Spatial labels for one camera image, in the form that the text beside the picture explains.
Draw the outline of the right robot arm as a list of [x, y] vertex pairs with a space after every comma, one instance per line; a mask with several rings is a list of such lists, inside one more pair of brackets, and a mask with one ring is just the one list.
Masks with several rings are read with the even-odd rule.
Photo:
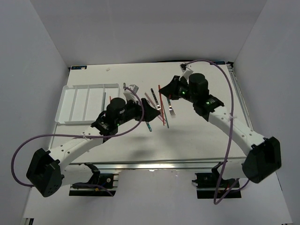
[[182, 98], [192, 103], [199, 116], [227, 134], [246, 156], [242, 163], [244, 175], [251, 182], [260, 183], [282, 165], [279, 140], [266, 138], [235, 119], [224, 103], [210, 94], [208, 86], [203, 74], [193, 73], [188, 78], [175, 75], [158, 91], [169, 100]]

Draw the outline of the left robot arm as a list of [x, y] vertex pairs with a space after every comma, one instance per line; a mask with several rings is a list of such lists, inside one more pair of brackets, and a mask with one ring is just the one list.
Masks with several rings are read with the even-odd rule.
[[82, 134], [59, 147], [35, 151], [26, 177], [43, 197], [53, 195], [61, 186], [77, 182], [80, 186], [97, 186], [100, 171], [92, 163], [73, 165], [72, 162], [116, 137], [120, 125], [131, 120], [150, 122], [159, 115], [160, 112], [145, 98], [141, 102], [113, 98], [106, 110]]

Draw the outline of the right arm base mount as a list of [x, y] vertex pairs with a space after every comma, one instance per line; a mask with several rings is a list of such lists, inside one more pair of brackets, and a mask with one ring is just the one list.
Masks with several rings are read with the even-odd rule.
[[[217, 186], [217, 181], [220, 176], [218, 168], [221, 167], [223, 162], [219, 162], [211, 169], [211, 172], [200, 172], [195, 174], [195, 179], [192, 184], [196, 187], [198, 199], [213, 199]], [[219, 199], [234, 183], [235, 179], [221, 179], [219, 189], [217, 192], [217, 199]]]

